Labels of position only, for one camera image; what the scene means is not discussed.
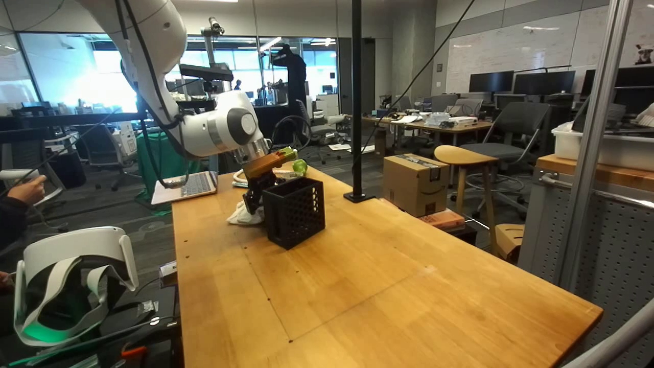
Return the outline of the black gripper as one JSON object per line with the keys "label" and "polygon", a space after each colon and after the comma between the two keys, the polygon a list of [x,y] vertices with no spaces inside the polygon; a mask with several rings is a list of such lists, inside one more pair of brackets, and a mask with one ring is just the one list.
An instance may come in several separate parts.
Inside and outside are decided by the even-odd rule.
{"label": "black gripper", "polygon": [[297,152],[271,152],[268,156],[255,158],[244,166],[244,174],[247,177],[247,192],[244,197],[246,206],[254,212],[261,204],[261,192],[270,188],[275,179],[273,168],[297,158]]}

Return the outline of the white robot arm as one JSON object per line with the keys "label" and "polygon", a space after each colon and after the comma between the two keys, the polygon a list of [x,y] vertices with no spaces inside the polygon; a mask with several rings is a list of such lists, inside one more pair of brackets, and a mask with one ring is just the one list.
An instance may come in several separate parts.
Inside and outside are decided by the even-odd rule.
{"label": "white robot arm", "polygon": [[186,53],[188,32],[171,0],[77,0],[120,53],[122,75],[143,100],[147,112],[175,144],[191,158],[244,152],[247,177],[246,209],[263,206],[273,179],[273,152],[266,143],[249,98],[239,90],[212,96],[204,112],[184,112],[168,86],[169,73]]}

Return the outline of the person's hand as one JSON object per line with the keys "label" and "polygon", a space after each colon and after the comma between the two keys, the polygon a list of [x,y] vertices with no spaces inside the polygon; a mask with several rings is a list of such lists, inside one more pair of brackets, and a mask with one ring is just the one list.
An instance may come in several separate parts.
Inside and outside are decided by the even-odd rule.
{"label": "person's hand", "polygon": [[28,182],[16,184],[7,189],[7,197],[28,206],[44,199],[44,175],[35,175]]}

